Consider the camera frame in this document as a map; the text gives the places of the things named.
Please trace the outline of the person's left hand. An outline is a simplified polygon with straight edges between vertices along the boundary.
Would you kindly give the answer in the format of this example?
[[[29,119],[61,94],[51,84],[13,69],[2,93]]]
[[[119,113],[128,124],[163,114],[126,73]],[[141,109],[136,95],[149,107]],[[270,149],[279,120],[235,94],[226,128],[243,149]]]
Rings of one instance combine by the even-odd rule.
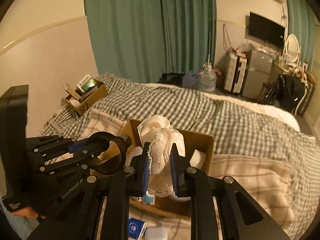
[[[27,218],[37,218],[39,216],[39,214],[29,206],[19,209],[17,211],[11,212],[11,214],[13,216],[21,216],[21,217],[27,217]]]

